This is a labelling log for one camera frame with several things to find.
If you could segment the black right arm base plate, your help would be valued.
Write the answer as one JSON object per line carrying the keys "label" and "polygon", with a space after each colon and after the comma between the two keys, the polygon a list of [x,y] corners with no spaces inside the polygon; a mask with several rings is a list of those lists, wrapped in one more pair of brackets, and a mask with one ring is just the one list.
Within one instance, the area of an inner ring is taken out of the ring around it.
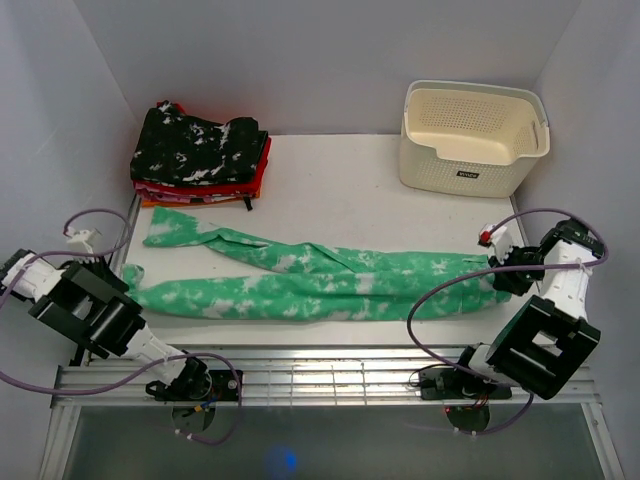
{"label": "black right arm base plate", "polygon": [[417,387],[422,400],[507,400],[509,387],[486,382],[450,366],[430,366],[418,371]]}

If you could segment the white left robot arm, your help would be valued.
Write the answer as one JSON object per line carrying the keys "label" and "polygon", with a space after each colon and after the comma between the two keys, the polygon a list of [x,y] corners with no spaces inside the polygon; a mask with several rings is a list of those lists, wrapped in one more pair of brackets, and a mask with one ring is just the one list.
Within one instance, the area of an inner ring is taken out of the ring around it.
{"label": "white left robot arm", "polygon": [[30,301],[29,315],[102,359],[153,363],[154,380],[145,391],[157,401],[200,401],[213,393],[205,363],[153,334],[142,307],[126,295],[128,286],[104,258],[55,267],[20,249],[1,266],[1,291]]}

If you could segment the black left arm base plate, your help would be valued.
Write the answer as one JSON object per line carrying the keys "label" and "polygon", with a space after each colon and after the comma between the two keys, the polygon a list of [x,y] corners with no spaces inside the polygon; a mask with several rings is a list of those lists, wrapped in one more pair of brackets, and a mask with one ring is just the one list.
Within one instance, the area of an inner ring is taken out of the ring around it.
{"label": "black left arm base plate", "polygon": [[197,402],[237,401],[243,372],[236,379],[230,371],[210,369],[206,372],[182,373],[170,384],[159,380],[145,385],[145,393],[156,401]]}

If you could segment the green tie-dye trousers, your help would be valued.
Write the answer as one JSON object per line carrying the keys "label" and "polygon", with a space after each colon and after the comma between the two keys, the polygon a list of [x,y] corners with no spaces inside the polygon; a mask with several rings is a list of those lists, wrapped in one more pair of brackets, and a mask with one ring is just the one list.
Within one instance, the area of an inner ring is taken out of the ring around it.
{"label": "green tie-dye trousers", "polygon": [[510,300],[493,287],[483,255],[381,252],[285,244],[200,221],[176,210],[153,211],[144,246],[204,246],[258,268],[256,275],[168,280],[145,287],[145,270],[126,264],[129,296],[160,314],[213,320],[397,321],[427,291],[461,277],[419,308],[421,320],[484,310]]}

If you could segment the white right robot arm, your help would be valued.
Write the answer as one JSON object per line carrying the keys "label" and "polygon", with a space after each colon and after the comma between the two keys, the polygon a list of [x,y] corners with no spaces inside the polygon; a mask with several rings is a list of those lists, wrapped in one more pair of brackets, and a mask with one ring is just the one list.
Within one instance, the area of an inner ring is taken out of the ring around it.
{"label": "white right robot arm", "polygon": [[517,384],[544,400],[554,397],[598,345],[601,332],[587,320],[586,293],[604,244],[582,222],[560,221],[539,246],[516,246],[507,228],[487,225],[479,244],[491,247],[491,268],[526,266],[494,275],[497,291],[533,294],[492,344],[468,346],[451,375],[454,390],[474,397],[488,381]]}

